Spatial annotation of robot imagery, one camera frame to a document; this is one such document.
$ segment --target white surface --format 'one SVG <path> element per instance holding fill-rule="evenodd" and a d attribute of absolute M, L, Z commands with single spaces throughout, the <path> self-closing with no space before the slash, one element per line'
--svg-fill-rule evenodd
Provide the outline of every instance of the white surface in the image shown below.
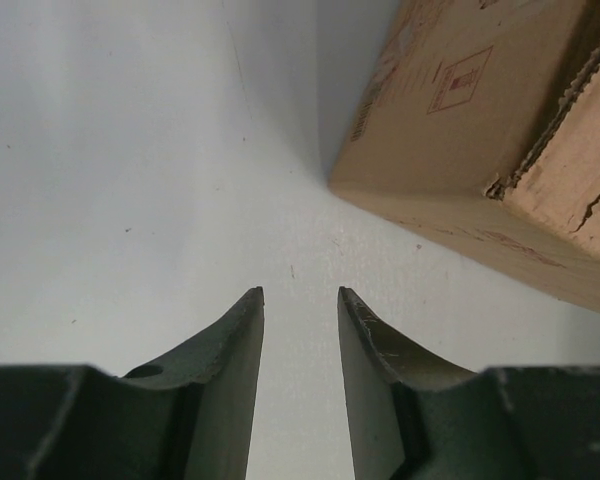
<path fill-rule="evenodd" d="M 0 362 L 123 374 L 263 285 L 248 477 L 290 480 L 353 478 L 341 284 L 469 368 L 600 363 L 600 315 L 327 191 L 396 3 L 0 2 Z"/>

